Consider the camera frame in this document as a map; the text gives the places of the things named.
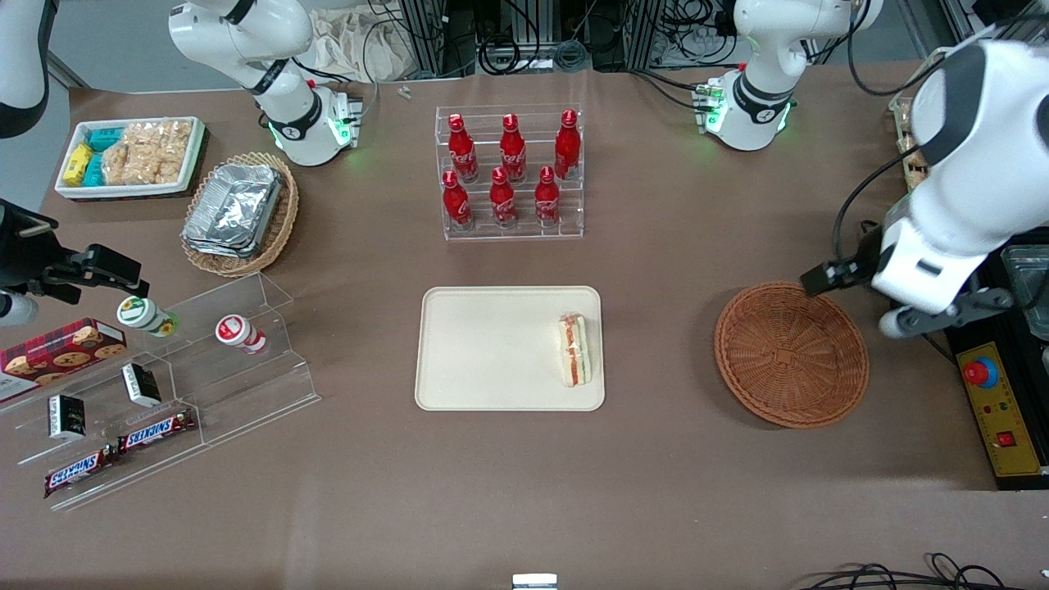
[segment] wicker basket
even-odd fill
[[[841,420],[863,397],[866,346],[849,316],[793,282],[767,282],[729,301],[714,331],[718,368],[745,406],[790,428]]]
[[[295,185],[295,178],[292,177],[292,171],[287,169],[287,165],[281,162],[280,159],[269,153],[252,152],[234,155],[219,166],[224,164],[272,166],[273,168],[280,170],[284,180],[280,187],[280,193],[277,196],[279,201],[277,202],[277,206],[274,208],[273,216],[270,218],[270,227],[266,229],[262,248],[255,256],[252,256],[251,258],[234,258],[231,256],[205,254],[193,250],[183,243],[183,251],[186,252],[186,256],[189,257],[190,262],[193,262],[194,267],[220,276],[236,278],[261,271],[272,265],[273,261],[277,259],[277,256],[280,255],[280,251],[284,249],[284,245],[287,244],[287,238],[292,235],[292,226],[295,225],[295,215],[299,212],[299,189]],[[200,185],[197,186],[196,192],[193,193],[193,201],[190,202],[189,211],[186,213],[187,220],[189,220],[190,215],[193,214],[193,210],[200,201],[200,193],[204,192],[204,187],[208,184],[208,181],[211,180],[215,170],[218,170],[219,166],[212,169]]]

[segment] acrylic bottle rack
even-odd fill
[[[579,113],[579,136],[582,149],[579,152],[579,171],[573,178],[555,182],[560,188],[560,224],[553,228],[542,228],[535,216],[535,187],[539,184],[539,169],[554,165],[554,140],[561,128],[561,112],[574,109]],[[502,115],[513,112],[517,115],[518,129],[524,138],[527,149],[527,174],[522,182],[512,185],[515,190],[514,205],[517,208],[518,222],[512,229],[501,229],[495,224],[492,212],[492,202],[489,199],[489,189],[492,187],[492,169],[501,164],[499,155],[499,140],[502,138]],[[448,151],[448,115],[463,115],[466,129],[473,138],[474,149],[477,151],[477,180],[463,184],[469,195],[470,209],[474,217],[474,227],[467,232],[454,231],[448,213],[440,196],[444,192],[441,174],[452,169],[452,159]],[[579,103],[559,103],[540,105],[493,105],[493,106],[458,106],[438,107],[434,125],[436,143],[437,203],[441,208],[441,219],[444,226],[445,239],[448,241],[476,239],[541,239],[541,238],[573,238],[583,235],[583,180],[585,177],[584,154],[586,136],[583,125],[582,105]]]
[[[43,494],[48,473],[115,444],[117,436],[184,407],[193,410],[195,429],[134,449],[46,499],[52,510],[69,510],[319,401],[309,367],[292,349],[279,312],[291,302],[287,293],[256,273],[169,307],[179,321],[173,336],[155,338],[125,329],[126,354],[0,408],[0,440],[8,452],[17,452],[20,470],[40,482]],[[231,313],[250,319],[265,334],[264,351],[247,355],[216,340],[215,324]],[[163,403],[146,408],[128,400],[121,367],[129,362],[153,372]],[[85,438],[66,442],[47,437],[47,399],[58,394],[84,400]]]

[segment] table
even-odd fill
[[[887,87],[914,67],[863,72]],[[862,94],[844,68],[813,67],[788,128],[738,153],[626,75],[409,86],[410,102],[383,87],[358,149],[295,169],[302,209],[269,275],[296,298],[291,337],[325,399],[66,514],[39,500],[38,473],[0,451],[5,587],[480,589],[553,571],[565,589],[787,589],[845,563],[925,572],[934,550],[1039,584],[1046,496],[989,491],[957,370],[921,340],[881,337],[883,300],[833,295],[866,338],[872,378],[832,427],[763,422],[714,365],[713,325],[734,293],[829,257],[842,198],[894,153],[884,99]],[[70,96],[73,121],[200,117],[212,132],[206,170],[274,150],[248,92]],[[447,245],[434,108],[555,101],[585,105],[585,237]],[[880,219],[903,190],[900,171],[886,173],[851,223]],[[98,240],[141,260],[164,305],[221,282],[184,259],[186,205],[48,194],[45,212],[64,245]],[[429,288],[578,283],[603,299],[600,409],[415,406]],[[43,301],[42,319],[3,341],[110,317],[121,298],[95,289],[77,308]]]

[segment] foil container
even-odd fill
[[[193,250],[250,258],[258,254],[280,193],[281,174],[270,166],[226,164],[205,185],[183,228]]]

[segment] white cloth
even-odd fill
[[[400,21],[390,21],[394,17]],[[316,69],[351,75],[362,82],[388,82],[415,70],[415,59],[408,44],[411,38],[400,24],[403,15],[397,2],[377,2],[371,6],[365,3],[349,8],[314,8],[309,20],[314,24],[316,63],[313,67]],[[373,25],[374,30],[368,35]],[[365,59],[368,60],[367,71]]]

